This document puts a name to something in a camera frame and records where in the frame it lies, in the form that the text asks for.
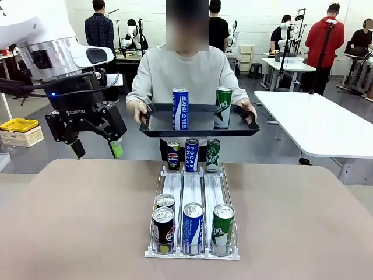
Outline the person's left hand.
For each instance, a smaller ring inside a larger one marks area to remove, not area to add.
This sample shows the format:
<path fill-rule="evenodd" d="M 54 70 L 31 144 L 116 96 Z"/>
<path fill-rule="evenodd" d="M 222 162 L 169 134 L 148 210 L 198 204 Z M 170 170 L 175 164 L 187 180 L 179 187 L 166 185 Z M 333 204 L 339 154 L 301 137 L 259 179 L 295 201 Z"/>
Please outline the person's left hand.
<path fill-rule="evenodd" d="M 241 99 L 238 102 L 238 105 L 247 113 L 247 117 L 245 119 L 247 124 L 251 124 L 257 119 L 256 109 L 248 99 Z"/>

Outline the person's right hand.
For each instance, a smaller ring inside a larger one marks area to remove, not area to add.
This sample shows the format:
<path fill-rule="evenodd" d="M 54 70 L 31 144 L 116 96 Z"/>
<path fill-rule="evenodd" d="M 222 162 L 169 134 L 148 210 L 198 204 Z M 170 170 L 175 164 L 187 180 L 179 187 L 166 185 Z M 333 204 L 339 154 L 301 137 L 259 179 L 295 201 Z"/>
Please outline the person's right hand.
<path fill-rule="evenodd" d="M 152 109 L 150 108 L 149 105 L 140 102 L 135 106 L 133 117 L 139 125 L 141 125 L 142 123 L 146 124 L 149 120 L 151 112 L 152 112 Z"/>

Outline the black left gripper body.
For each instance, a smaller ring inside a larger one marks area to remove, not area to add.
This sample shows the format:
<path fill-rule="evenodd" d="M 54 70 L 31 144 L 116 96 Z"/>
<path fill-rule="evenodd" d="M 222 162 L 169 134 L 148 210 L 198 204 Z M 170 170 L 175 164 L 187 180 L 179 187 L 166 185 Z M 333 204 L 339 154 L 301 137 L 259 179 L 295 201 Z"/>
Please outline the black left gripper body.
<path fill-rule="evenodd" d="M 103 86 L 96 74 L 78 74 L 46 84 L 46 95 L 63 121 L 74 128 L 89 128 L 87 115 L 103 101 Z"/>

